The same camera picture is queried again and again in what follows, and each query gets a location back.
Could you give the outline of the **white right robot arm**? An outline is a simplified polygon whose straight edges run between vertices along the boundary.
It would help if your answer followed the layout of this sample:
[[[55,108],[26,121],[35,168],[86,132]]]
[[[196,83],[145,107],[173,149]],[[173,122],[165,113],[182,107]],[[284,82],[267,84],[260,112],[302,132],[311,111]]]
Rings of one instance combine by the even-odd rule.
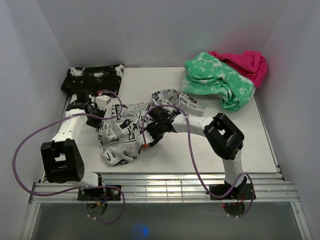
[[[213,117],[188,115],[173,105],[157,105],[146,114],[152,122],[141,126],[139,142],[144,148],[157,144],[165,133],[187,133],[187,137],[205,137],[224,167],[224,183],[205,191],[213,199],[237,199],[244,193],[247,182],[242,165],[242,148],[245,139],[241,130],[224,114]]]

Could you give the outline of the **green white tie-dye trousers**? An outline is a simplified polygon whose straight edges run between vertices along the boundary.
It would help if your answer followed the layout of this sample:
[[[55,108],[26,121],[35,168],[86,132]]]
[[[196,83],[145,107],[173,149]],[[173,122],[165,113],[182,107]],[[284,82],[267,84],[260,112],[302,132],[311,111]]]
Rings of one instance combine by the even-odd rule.
[[[207,52],[184,63],[181,90],[193,95],[217,95],[221,107],[236,112],[252,98],[254,84]]]

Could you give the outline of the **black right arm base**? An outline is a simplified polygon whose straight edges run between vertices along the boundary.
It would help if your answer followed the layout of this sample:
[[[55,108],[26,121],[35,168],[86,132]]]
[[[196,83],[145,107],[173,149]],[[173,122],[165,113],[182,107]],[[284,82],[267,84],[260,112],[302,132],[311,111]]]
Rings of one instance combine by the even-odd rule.
[[[222,196],[230,189],[230,187],[231,185],[226,182],[223,184],[210,184],[209,192],[216,196]],[[245,200],[252,199],[256,199],[252,183],[241,183],[237,187],[234,187],[228,195],[222,198],[222,200],[232,200],[231,206],[243,205]]]

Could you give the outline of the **newspaper print trousers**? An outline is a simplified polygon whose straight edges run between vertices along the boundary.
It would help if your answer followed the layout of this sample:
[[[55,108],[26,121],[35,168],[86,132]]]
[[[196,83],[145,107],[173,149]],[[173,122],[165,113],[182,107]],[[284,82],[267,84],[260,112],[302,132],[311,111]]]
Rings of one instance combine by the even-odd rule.
[[[143,150],[138,142],[142,127],[153,122],[146,112],[158,105],[181,108],[186,114],[201,117],[206,105],[176,89],[163,89],[151,95],[152,102],[140,102],[122,106],[121,115],[103,120],[98,130],[99,149],[102,158],[110,166],[126,165],[135,160]]]

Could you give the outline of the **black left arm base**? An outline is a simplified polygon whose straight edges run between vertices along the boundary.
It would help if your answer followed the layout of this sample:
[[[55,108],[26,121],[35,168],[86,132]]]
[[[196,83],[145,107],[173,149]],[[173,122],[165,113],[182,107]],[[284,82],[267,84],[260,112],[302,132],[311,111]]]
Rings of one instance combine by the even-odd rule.
[[[121,185],[113,185],[112,187],[103,188],[85,188],[80,189],[77,194],[78,201],[120,201]]]

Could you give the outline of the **aluminium rail frame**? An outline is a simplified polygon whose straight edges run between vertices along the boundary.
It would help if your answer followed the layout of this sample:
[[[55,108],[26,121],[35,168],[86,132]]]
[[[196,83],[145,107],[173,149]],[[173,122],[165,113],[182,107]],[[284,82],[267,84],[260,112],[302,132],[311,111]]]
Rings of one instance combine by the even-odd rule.
[[[203,137],[192,137],[197,177],[185,133],[168,134],[132,164],[110,167],[101,160],[98,137],[85,126],[78,144],[87,169],[108,184],[121,185],[124,197],[111,201],[107,225],[87,216],[77,191],[33,197],[30,240],[312,240],[295,184],[283,176],[256,99],[232,117],[245,134],[243,168],[253,180],[256,200],[248,213],[228,216],[221,200],[212,200],[202,183],[221,184],[222,163]]]

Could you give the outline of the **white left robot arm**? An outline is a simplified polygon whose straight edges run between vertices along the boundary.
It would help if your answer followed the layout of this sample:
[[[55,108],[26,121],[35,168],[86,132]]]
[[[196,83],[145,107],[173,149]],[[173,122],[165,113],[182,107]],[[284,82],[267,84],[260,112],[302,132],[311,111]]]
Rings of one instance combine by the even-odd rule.
[[[88,193],[100,200],[106,195],[106,187],[97,173],[85,171],[85,164],[77,146],[84,125],[97,129],[105,117],[111,98],[107,95],[90,96],[85,90],[76,93],[76,99],[65,110],[67,120],[63,121],[57,134],[50,142],[41,145],[46,180],[49,183],[71,183],[89,187]]]

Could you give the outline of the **folded black white trousers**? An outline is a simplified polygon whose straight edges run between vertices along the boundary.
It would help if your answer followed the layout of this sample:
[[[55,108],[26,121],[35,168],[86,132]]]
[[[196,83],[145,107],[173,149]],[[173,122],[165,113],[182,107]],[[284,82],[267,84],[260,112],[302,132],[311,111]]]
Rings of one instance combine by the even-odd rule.
[[[88,91],[96,95],[101,90],[119,93],[124,76],[124,64],[97,67],[71,67],[61,85],[68,95]]]

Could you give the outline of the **pink trousers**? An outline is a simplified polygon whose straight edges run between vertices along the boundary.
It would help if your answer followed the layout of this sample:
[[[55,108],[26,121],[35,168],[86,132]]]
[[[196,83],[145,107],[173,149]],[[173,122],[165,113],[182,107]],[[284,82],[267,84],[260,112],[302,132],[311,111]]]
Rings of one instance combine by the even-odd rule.
[[[211,51],[209,54],[251,80],[256,88],[261,86],[268,71],[267,61],[261,52],[248,50],[235,54]]]

